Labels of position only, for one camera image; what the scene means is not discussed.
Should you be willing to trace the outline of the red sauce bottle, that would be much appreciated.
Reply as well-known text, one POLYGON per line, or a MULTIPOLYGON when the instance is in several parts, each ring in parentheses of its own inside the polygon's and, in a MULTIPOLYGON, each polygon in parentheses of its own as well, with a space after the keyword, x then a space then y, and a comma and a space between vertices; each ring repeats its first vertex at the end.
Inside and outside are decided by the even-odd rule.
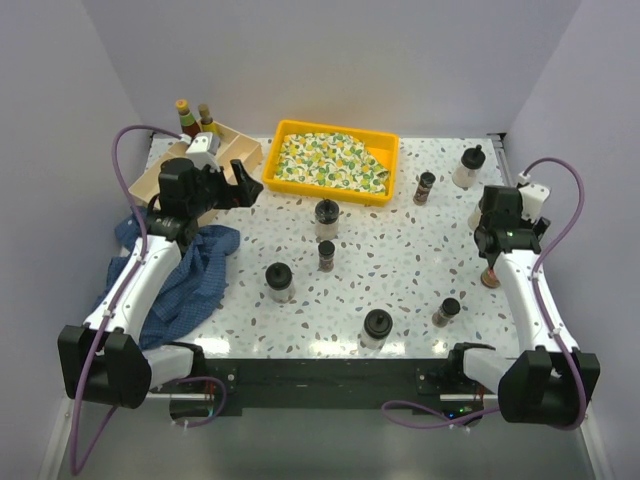
POLYGON ((496 289, 500 287, 500 281, 495 275, 495 272, 489 267, 485 268, 481 273, 480 280, 487 288, 496 289))

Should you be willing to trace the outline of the clear shaker jar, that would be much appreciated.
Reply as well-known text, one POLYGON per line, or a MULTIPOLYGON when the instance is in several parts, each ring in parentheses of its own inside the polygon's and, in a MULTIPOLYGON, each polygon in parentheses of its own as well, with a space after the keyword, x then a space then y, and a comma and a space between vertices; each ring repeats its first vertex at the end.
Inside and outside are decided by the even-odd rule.
POLYGON ((364 348, 377 350, 386 342, 393 328, 391 315, 382 309, 374 309, 365 316, 360 336, 364 348))
POLYGON ((481 216, 482 211, 480 204, 476 204, 467 220, 467 225, 471 231, 475 231, 478 228, 481 216))
POLYGON ((453 172, 453 183, 459 188, 472 187, 485 160, 486 156, 481 145, 467 148, 461 156, 458 167, 453 172))
POLYGON ((282 262, 271 264, 265 271, 268 293, 272 300, 288 303, 295 295, 293 273, 290 267, 282 262))
POLYGON ((314 213, 317 239, 320 241, 334 239, 339 228, 339 205, 333 200, 323 199, 316 204, 314 213))

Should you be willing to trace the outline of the yellow-label bottle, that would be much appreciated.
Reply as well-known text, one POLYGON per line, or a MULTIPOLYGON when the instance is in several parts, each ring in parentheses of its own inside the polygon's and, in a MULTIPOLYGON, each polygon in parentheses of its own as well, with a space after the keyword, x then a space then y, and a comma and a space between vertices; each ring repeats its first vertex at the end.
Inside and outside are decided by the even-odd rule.
POLYGON ((200 126, 203 132, 210 132, 215 135, 219 134, 218 127, 214 122, 210 108, 206 103, 201 103, 198 105, 198 112, 200 116, 200 126))

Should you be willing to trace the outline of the green-label sauce bottle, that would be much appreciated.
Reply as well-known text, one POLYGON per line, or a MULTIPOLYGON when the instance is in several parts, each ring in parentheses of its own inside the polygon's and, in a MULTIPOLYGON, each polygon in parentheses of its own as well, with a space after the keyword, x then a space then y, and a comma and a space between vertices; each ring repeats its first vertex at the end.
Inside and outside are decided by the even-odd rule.
POLYGON ((186 99, 179 99, 175 102, 175 108, 179 115, 181 130, 185 135, 194 138, 201 132, 200 125, 193 115, 189 103, 186 99))

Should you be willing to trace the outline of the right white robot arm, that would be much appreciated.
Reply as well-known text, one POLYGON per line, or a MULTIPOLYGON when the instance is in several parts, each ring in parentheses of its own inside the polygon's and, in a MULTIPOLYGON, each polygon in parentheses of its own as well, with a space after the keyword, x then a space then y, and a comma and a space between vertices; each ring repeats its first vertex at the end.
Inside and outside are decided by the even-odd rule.
POLYGON ((510 423, 573 429, 584 418, 600 363, 580 350, 545 278, 541 240, 550 222, 540 212, 549 194, 531 183, 485 187, 474 241, 504 290, 520 353, 510 359, 487 345, 459 343, 445 379, 459 393, 477 384, 495 393, 510 423))

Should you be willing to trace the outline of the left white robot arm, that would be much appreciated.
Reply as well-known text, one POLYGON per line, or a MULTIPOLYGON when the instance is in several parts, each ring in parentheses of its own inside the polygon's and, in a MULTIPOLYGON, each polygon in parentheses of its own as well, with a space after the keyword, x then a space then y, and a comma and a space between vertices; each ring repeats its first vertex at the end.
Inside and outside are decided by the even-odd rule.
POLYGON ((239 159, 235 181, 221 167, 198 168, 184 157, 162 163, 159 191, 140 217, 145 228, 122 272, 80 326, 65 326, 57 345, 67 395, 135 409, 148 391, 174 382, 185 392, 207 380, 200 348, 171 342, 142 347, 142 329, 169 276, 177 272, 200 233, 199 218, 211 210, 249 208, 263 190, 239 159))

